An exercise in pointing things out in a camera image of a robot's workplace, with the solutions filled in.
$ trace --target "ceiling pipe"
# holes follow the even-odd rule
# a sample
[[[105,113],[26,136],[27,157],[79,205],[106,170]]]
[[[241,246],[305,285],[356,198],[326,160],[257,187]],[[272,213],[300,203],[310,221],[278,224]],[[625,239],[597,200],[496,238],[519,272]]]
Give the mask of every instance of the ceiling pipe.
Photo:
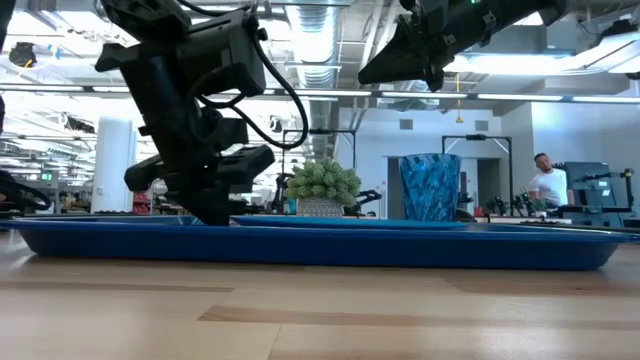
[[[399,7],[400,5],[398,0],[391,0],[391,5],[389,6],[389,11],[387,11],[387,18],[384,23],[384,29],[382,30],[382,35],[380,35],[380,39],[376,45],[376,50],[374,52],[375,55],[378,55],[389,42],[389,36],[391,35],[393,25],[396,23],[396,16],[398,16]]]
[[[338,16],[340,9],[324,6],[287,6],[285,11],[293,30],[296,62],[334,64],[338,56]],[[334,67],[298,67],[300,88],[331,89],[336,86],[337,69]],[[309,101],[310,127],[328,129],[331,120],[331,103]],[[314,158],[326,155],[328,141],[323,136],[309,136]]]
[[[376,0],[373,7],[373,13],[371,14],[371,25],[369,26],[369,34],[364,43],[364,50],[362,52],[362,59],[360,60],[360,69],[364,68],[369,62],[371,57],[371,51],[373,50],[373,42],[376,39],[376,33],[378,31],[378,25],[380,24],[380,17],[382,15],[382,8],[384,7],[384,0]]]

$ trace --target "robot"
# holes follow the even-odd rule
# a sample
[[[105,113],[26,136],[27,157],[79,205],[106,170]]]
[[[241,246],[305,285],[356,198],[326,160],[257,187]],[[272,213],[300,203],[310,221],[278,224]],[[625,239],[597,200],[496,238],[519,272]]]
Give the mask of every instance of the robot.
[[[151,136],[159,154],[129,168],[125,182],[145,191],[156,178],[167,184],[167,197],[208,225],[227,226],[229,193],[251,184],[274,162],[268,146],[245,147],[220,155],[236,143],[248,143],[247,125],[270,144],[292,149],[308,134],[309,122],[295,90],[273,67],[260,46],[257,3],[235,11],[207,11],[187,0],[101,0],[108,18],[140,44],[124,48],[106,44],[95,68],[119,69],[143,116],[143,136]],[[0,44],[15,0],[0,1]],[[411,11],[399,16],[389,44],[365,67],[361,84],[424,80],[431,91],[442,87],[443,68],[455,54],[476,43],[487,44],[503,28],[538,11],[550,25],[566,11],[566,0],[403,0]],[[192,25],[183,5],[211,17]],[[236,105],[265,90],[266,68],[289,93],[303,122],[301,137],[278,143],[264,134]],[[216,103],[206,98],[239,90],[234,99]],[[218,112],[229,108],[240,119]]]

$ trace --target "wood grain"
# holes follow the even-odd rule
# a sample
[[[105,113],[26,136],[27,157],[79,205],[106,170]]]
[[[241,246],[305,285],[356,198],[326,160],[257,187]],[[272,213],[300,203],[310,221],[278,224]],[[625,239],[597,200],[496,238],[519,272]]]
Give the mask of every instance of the wood grain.
[[[0,357],[637,360],[639,274],[639,246],[535,272],[53,259],[0,237]]]

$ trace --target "ceiling duct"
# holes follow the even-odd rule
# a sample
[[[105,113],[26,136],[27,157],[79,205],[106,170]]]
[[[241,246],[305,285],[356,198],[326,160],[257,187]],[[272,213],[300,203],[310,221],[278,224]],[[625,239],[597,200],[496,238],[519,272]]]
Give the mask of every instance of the ceiling duct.
[[[338,14],[335,6],[287,6],[287,15],[293,30],[296,62],[308,64],[297,68],[301,88],[328,89],[336,83],[336,69],[332,64],[338,51]],[[328,129],[331,102],[309,101],[309,120],[312,129]],[[314,157],[322,159],[331,154],[327,146],[329,137],[310,136]]]
[[[429,86],[422,80],[411,80],[393,84],[393,91],[428,92]],[[378,99],[378,109],[396,110],[435,110],[440,105],[438,99]]]

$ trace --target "blue plastic tray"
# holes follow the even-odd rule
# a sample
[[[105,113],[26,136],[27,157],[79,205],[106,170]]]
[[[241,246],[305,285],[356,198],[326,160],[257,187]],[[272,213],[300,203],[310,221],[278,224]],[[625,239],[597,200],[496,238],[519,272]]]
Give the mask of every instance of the blue plastic tray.
[[[410,220],[336,219],[294,216],[233,216],[242,226],[277,226],[314,229],[454,230],[465,223]]]
[[[305,265],[591,270],[635,235],[472,224],[455,230],[190,225],[192,217],[9,221],[45,256]]]

